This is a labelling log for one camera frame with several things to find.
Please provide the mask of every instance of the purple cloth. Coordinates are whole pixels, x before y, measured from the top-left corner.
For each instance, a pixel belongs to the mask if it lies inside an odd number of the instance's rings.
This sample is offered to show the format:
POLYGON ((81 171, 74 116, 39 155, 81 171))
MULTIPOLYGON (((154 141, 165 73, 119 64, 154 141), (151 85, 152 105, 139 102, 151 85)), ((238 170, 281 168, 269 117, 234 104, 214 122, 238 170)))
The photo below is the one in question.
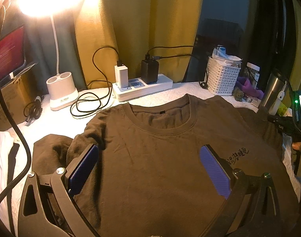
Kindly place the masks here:
POLYGON ((263 91, 254 89, 250 80, 246 77, 238 77, 235 86, 249 96, 256 97, 260 100, 264 97, 263 91))

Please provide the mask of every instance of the power strip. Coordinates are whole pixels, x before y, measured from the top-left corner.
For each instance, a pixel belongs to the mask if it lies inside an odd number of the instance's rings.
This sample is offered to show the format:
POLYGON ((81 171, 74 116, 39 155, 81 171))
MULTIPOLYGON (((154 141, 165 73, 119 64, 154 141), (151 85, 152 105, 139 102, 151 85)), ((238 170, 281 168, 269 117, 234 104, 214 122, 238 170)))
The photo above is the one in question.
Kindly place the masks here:
POLYGON ((160 92, 172 88, 173 81, 163 74, 158 74, 158 81, 146 84, 139 78, 129 80, 129 86, 119 88, 117 83, 112 84, 115 97, 119 102, 134 99, 143 95, 160 92))

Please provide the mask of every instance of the person's finger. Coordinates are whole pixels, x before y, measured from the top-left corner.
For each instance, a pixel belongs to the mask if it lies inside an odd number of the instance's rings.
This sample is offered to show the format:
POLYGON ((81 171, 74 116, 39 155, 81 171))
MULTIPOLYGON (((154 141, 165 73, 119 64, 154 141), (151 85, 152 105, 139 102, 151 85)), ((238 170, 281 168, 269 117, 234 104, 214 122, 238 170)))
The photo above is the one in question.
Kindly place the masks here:
POLYGON ((299 149, 301 148, 301 142, 293 142, 292 148, 293 150, 299 151, 299 149))

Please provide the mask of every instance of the brown t-shirt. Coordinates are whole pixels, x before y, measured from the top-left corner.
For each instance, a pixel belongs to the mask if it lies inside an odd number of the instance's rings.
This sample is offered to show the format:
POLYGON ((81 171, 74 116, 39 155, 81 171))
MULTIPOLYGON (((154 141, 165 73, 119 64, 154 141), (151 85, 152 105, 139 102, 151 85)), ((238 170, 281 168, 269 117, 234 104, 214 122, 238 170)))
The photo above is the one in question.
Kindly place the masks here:
POLYGON ((297 197, 274 142, 267 144, 278 133, 265 137, 270 127, 258 119, 261 130, 255 115, 219 96, 186 94, 150 108, 125 103, 98 113, 74 140, 49 135, 36 142, 33 170, 53 173, 95 143, 100 161, 75 201, 101 237, 199 237, 225 201, 199 159, 200 148, 210 144, 232 168, 271 173, 290 226, 297 197))

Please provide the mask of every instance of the white basket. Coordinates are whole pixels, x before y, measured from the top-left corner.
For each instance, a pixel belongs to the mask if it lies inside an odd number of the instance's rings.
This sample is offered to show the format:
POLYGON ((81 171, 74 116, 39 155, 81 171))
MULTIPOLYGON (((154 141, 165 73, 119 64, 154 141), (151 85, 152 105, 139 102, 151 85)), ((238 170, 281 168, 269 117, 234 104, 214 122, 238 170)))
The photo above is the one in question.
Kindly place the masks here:
POLYGON ((215 95, 231 96, 240 68, 224 66, 216 59, 208 59, 208 90, 215 95))

